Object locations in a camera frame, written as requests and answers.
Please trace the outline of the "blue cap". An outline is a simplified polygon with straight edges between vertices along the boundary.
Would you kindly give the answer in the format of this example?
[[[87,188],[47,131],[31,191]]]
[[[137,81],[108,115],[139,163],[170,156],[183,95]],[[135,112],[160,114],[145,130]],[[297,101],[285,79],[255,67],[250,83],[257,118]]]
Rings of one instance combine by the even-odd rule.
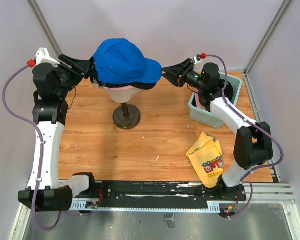
[[[156,84],[162,77],[161,64],[144,57],[141,50],[125,38],[105,40],[92,57],[102,83]]]

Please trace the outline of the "black gold-logo baseball cap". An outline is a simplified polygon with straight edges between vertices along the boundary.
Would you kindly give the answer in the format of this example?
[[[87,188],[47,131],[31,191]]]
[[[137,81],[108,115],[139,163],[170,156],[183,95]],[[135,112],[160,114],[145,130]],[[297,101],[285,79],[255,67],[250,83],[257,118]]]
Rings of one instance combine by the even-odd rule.
[[[95,80],[97,80],[97,82],[99,84],[105,83],[105,86],[109,87],[109,88],[120,88],[120,87],[125,87],[125,86],[131,86],[131,83],[135,83],[135,82],[141,83],[140,81],[135,81],[135,82],[131,82],[131,83],[106,83],[106,82],[100,81],[98,72],[96,69],[96,61],[95,61],[94,57],[90,58],[90,70],[88,72],[88,75],[89,75],[89,79],[95,79]]]

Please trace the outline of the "pink sport baseball cap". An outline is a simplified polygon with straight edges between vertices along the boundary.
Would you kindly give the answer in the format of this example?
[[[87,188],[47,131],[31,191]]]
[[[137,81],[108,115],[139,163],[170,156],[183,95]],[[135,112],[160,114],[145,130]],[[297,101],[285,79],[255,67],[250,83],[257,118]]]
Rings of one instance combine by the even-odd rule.
[[[106,91],[127,91],[134,88],[131,85],[124,86],[124,87],[107,87],[105,83],[98,83],[96,79],[92,79],[92,78],[90,78],[90,82],[94,88],[103,89]]]

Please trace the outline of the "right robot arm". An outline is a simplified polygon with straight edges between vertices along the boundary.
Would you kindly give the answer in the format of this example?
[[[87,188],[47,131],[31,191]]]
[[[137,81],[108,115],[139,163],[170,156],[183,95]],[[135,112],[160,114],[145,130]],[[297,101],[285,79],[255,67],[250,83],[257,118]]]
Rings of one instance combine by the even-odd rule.
[[[197,58],[164,67],[162,76],[175,87],[185,84],[197,90],[200,104],[220,118],[234,133],[234,163],[218,177],[212,192],[222,200],[230,199],[243,180],[255,170],[265,167],[273,157],[271,128],[266,122],[256,122],[239,111],[226,97],[229,90],[226,78],[221,78],[217,64],[208,62],[201,73],[195,72]]]

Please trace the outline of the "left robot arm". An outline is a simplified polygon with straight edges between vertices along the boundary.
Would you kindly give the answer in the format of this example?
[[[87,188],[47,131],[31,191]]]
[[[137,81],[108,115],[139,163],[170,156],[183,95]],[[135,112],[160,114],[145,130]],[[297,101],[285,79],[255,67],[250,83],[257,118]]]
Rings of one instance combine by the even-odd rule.
[[[35,212],[68,211],[73,198],[91,198],[97,185],[91,172],[75,173],[61,183],[58,175],[61,138],[69,105],[66,98],[83,79],[95,76],[95,61],[78,60],[61,54],[58,61],[37,58],[32,70],[33,119],[36,141],[32,174],[18,201]]]

